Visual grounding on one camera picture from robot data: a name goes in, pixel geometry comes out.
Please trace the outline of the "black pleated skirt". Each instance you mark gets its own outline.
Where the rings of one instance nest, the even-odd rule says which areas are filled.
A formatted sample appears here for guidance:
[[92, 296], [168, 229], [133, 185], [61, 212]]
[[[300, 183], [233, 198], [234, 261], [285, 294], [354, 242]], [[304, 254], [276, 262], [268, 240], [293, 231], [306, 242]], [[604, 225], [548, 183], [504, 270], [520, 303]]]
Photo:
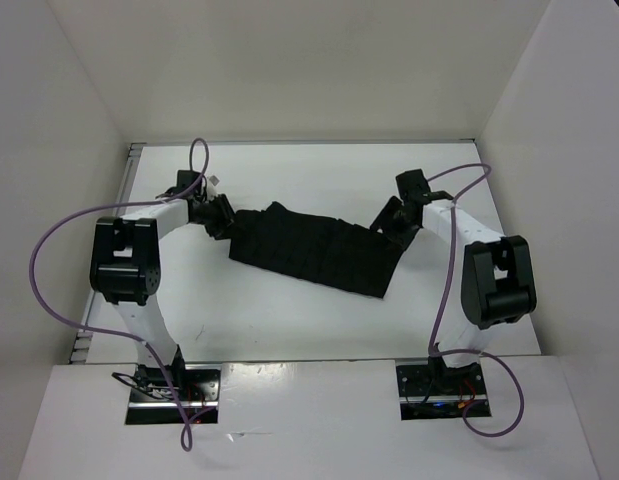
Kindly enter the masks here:
[[379, 299], [403, 255], [379, 232], [293, 212], [278, 202], [265, 210], [237, 211], [230, 239], [234, 261]]

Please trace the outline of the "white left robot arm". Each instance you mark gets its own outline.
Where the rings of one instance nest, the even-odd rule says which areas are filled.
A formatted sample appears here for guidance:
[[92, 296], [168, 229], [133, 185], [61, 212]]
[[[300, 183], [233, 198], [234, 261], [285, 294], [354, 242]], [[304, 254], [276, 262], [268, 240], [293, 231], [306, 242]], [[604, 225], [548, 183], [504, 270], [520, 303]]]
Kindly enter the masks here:
[[161, 281], [159, 242], [189, 224], [203, 225], [214, 239], [224, 239], [235, 213], [219, 180], [180, 170], [176, 185], [121, 217], [102, 217], [95, 227], [90, 283], [140, 339], [137, 370], [129, 386], [155, 399], [177, 399], [188, 387], [185, 362], [168, 332], [157, 299]]

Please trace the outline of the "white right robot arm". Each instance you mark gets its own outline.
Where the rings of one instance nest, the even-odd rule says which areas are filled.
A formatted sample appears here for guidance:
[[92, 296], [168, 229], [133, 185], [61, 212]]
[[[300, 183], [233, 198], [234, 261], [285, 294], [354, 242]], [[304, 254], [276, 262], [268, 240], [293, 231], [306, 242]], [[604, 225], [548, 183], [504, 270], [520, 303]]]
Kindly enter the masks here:
[[[491, 173], [489, 166], [482, 170], [454, 195], [432, 190], [420, 169], [405, 171], [396, 176], [398, 195], [388, 200], [370, 226], [403, 251], [422, 230], [449, 246], [443, 294], [428, 345], [427, 380], [439, 393], [451, 392], [469, 376], [491, 341], [491, 330], [518, 322], [537, 305], [528, 242], [487, 227], [458, 206]], [[456, 272], [466, 324], [440, 341]]]

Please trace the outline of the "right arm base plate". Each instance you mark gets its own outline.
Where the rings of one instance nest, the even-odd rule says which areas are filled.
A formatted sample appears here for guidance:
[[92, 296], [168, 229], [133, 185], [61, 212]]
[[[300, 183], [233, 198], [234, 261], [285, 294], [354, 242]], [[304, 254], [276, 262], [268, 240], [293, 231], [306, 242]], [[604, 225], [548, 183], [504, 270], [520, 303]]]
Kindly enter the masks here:
[[478, 363], [447, 367], [441, 358], [398, 363], [395, 367], [401, 419], [435, 420], [490, 417], [487, 390]]

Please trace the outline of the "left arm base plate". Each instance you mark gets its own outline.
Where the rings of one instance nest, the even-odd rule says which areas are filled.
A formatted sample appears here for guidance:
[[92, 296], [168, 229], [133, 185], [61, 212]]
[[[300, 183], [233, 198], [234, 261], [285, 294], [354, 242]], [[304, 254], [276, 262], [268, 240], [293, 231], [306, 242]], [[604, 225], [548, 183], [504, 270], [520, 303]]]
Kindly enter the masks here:
[[[112, 377], [130, 388], [126, 425], [182, 424], [175, 396], [159, 369], [138, 366], [133, 375], [114, 372]], [[217, 422], [220, 364], [187, 364], [173, 385], [186, 416], [193, 417], [194, 424]]]

